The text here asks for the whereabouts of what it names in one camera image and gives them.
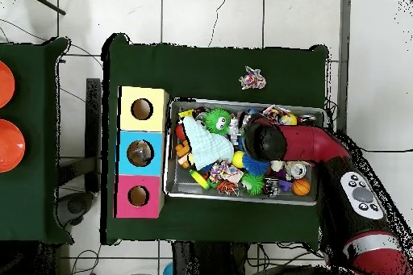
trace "orange basketball toy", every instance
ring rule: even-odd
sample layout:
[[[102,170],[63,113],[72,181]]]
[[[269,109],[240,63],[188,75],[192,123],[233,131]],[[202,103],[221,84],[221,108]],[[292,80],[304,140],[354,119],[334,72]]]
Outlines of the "orange basketball toy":
[[[307,179],[297,179],[293,183],[293,192],[298,196],[305,196],[310,192],[310,183]]]

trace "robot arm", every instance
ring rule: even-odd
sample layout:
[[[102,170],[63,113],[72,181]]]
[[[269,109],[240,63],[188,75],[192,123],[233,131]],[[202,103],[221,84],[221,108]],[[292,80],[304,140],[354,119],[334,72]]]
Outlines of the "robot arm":
[[[358,275],[413,275],[376,194],[333,135],[318,127],[276,126],[256,115],[245,126],[244,149],[258,160],[318,164],[321,245],[328,264],[350,266]]]

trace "green table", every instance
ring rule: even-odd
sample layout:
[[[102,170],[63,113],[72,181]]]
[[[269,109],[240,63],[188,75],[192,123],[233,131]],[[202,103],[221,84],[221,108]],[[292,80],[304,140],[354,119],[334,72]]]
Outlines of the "green table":
[[[113,34],[103,46],[102,59],[102,127],[103,139],[108,140],[102,145],[102,170],[107,173],[102,176],[103,242],[302,241],[316,247],[319,222],[314,206],[166,197],[158,219],[114,219],[116,103],[118,86],[130,85],[162,88],[171,97],[323,108],[326,47],[299,50],[134,45],[125,35]],[[267,81],[264,89],[241,90],[238,79],[246,74],[246,65],[261,69]]]
[[[26,141],[21,163],[0,173],[0,240],[71,242],[55,219],[56,62],[67,46],[66,38],[42,45],[0,44],[0,60],[15,76],[15,95],[0,109],[0,119],[14,123]]]

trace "light blue towel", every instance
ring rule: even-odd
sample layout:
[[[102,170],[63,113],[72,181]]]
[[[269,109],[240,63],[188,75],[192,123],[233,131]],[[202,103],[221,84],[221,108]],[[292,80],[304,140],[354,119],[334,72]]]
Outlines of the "light blue towel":
[[[191,117],[186,116],[183,122],[196,169],[202,169],[217,160],[232,162],[234,146],[225,136],[206,131]]]

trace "blue spiky ball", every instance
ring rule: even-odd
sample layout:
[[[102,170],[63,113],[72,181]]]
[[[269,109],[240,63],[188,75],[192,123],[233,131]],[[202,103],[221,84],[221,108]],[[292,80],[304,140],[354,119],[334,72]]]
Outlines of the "blue spiky ball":
[[[252,174],[253,176],[262,176],[267,172],[269,168],[269,162],[268,161],[258,161],[251,156],[249,156],[247,153],[244,154],[242,157],[242,163],[244,164],[244,168],[248,171],[249,174]]]

